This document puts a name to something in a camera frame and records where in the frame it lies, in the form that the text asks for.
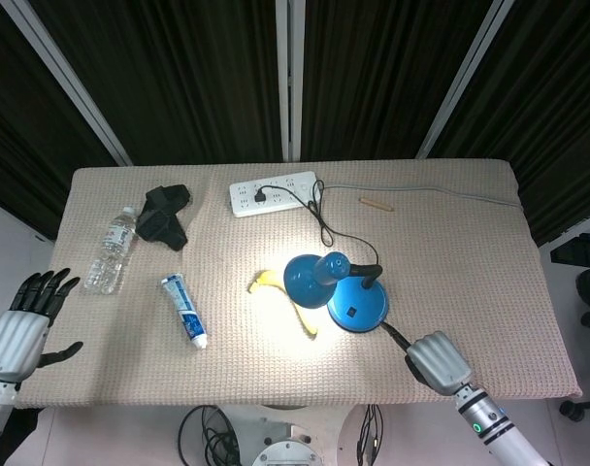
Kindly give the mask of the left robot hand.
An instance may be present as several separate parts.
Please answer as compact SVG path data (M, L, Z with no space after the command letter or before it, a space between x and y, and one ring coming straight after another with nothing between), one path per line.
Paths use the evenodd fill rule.
M77 354L83 342L67 349L44 352L49 332L62 306L80 282L71 270L47 271L29 276L18 288L0 317L0 382L22 383L36 369L63 362Z

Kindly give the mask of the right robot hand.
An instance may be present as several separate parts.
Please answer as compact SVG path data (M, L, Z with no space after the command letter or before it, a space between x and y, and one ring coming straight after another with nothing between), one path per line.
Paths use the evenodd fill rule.
M452 396L471 382L472 368L442 331L409 343L387 322L381 327L405 352L405 361L413 376L439 395Z

